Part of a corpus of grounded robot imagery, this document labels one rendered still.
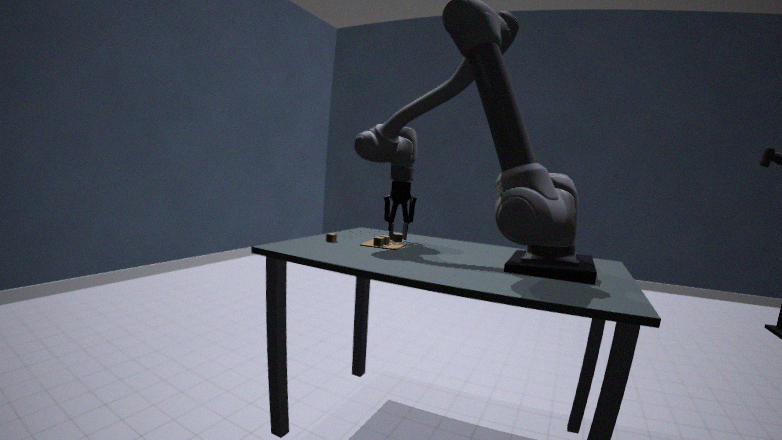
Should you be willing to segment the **tan flat mat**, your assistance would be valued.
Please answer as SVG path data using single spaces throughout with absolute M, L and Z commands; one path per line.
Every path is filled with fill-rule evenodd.
M 370 240 L 368 242 L 362 243 L 362 244 L 360 244 L 360 246 L 368 246 L 368 247 L 375 247 L 375 248 L 398 250 L 398 249 L 404 247 L 405 245 L 407 245 L 407 243 L 392 242 L 392 241 L 390 241 L 390 244 L 387 244 L 387 245 L 384 245 L 384 246 L 374 246 L 373 243 L 374 243 L 374 239 Z

